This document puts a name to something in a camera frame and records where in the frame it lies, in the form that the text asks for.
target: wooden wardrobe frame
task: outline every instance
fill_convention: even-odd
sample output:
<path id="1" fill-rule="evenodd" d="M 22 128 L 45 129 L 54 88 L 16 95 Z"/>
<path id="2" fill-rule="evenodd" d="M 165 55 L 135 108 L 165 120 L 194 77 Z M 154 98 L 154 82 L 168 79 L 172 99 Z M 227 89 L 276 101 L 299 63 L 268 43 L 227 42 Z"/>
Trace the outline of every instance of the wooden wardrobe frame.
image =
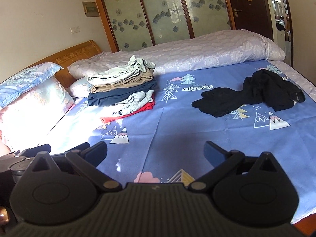
<path id="1" fill-rule="evenodd" d="M 103 27 L 104 27 L 107 39 L 108 39 L 109 44 L 110 44 L 111 51 L 113 53 L 114 52 L 118 52 L 119 51 L 119 47 L 118 47 L 118 44 L 116 42 L 116 38 L 115 38 L 113 29 L 112 29 L 112 25 L 111 25 L 111 21 L 110 21 L 109 15 L 108 15 L 108 13 L 107 13 L 107 11 L 105 9 L 104 0 L 95 0 L 95 1 L 97 3 L 99 14 L 100 14 L 100 17 L 101 17 L 101 20 L 102 20 L 102 23 L 103 23 Z M 229 16 L 229 20 L 230 20 L 230 24 L 231 24 L 231 29 L 236 29 L 235 19 L 234 19 L 234 16 L 233 16 L 233 8 L 232 8 L 232 5 L 230 3 L 230 0 L 225 0 L 225 2 L 226 2 L 226 5 L 227 5 L 227 12 L 228 12 L 228 16 Z M 154 40 L 153 31 L 151 29 L 150 22 L 148 21 L 148 15 L 147 15 L 147 12 L 146 12 L 146 8 L 144 6 L 144 1 L 140 0 L 140 3 L 142 5 L 142 9 L 143 9 L 143 13 L 144 13 L 144 16 L 145 16 L 146 23 L 148 24 L 148 30 L 149 30 L 149 34 L 150 34 L 152 43 L 153 43 L 153 45 L 156 45 L 155 44 L 155 40 Z M 187 22 L 187 25 L 188 25 L 190 38 L 192 39 L 192 38 L 194 38 L 194 32 L 193 32 L 192 22 L 190 20 L 189 10 L 188 10 L 188 7 L 186 5 L 185 0 L 181 0 L 181 3 L 182 3 L 183 10 L 184 10 L 186 22 Z"/>

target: frosted glass door panel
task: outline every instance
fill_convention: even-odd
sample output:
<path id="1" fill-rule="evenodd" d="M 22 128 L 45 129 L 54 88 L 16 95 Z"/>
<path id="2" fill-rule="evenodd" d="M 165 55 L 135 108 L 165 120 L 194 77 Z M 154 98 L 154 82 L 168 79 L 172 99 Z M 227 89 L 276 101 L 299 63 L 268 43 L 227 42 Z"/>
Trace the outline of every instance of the frosted glass door panel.
<path id="1" fill-rule="evenodd" d="M 225 0 L 185 0 L 194 36 L 230 29 Z"/>
<path id="2" fill-rule="evenodd" d="M 156 44 L 190 39 L 181 0 L 143 0 Z"/>
<path id="3" fill-rule="evenodd" d="M 120 51 L 152 46 L 140 0 L 104 0 Z"/>

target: headboard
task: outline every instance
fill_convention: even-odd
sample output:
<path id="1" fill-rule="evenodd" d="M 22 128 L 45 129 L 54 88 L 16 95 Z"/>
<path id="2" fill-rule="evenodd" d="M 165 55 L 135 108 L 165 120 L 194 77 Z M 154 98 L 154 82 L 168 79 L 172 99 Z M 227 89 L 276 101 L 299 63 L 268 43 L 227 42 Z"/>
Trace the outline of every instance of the headboard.
<path id="1" fill-rule="evenodd" d="M 95 41 L 90 40 L 50 55 L 36 63 L 33 63 L 28 66 L 28 68 L 45 62 L 54 62 L 62 66 L 64 70 L 59 70 L 55 74 L 55 77 L 64 88 L 67 88 L 76 81 L 76 79 L 70 75 L 67 67 L 78 60 L 89 59 L 100 52 L 101 50 Z"/>

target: wardrobe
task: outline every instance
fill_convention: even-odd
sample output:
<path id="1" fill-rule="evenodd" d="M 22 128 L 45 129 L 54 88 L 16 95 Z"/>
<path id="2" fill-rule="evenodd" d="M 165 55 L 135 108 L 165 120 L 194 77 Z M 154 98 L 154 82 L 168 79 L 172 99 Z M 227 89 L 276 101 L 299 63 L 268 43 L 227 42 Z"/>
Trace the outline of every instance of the wardrobe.
<path id="1" fill-rule="evenodd" d="M 96 3 L 112 52 L 141 50 L 234 28 L 229 0 L 96 0 Z"/>

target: light switch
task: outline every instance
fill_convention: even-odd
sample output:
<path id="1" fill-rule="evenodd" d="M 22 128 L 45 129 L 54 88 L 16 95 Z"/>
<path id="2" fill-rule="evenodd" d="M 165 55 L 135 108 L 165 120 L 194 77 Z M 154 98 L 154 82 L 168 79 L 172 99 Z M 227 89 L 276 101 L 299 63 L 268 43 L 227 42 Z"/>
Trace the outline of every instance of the light switch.
<path id="1" fill-rule="evenodd" d="M 80 32 L 80 28 L 79 27 L 72 27 L 72 28 L 70 28 L 70 31 L 72 34 L 78 33 L 78 32 Z"/>

